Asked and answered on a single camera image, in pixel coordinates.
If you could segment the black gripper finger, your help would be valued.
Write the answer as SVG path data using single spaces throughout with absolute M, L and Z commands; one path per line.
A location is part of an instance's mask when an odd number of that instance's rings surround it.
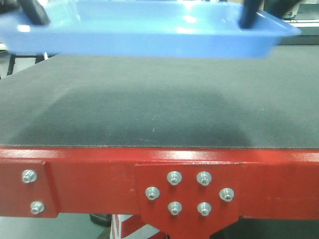
M 48 25 L 51 23 L 44 7 L 37 0 L 18 0 L 23 12 L 35 25 Z
M 262 2 L 262 0 L 243 1 L 242 13 L 239 19 L 239 27 L 241 29 L 249 29 L 253 26 Z

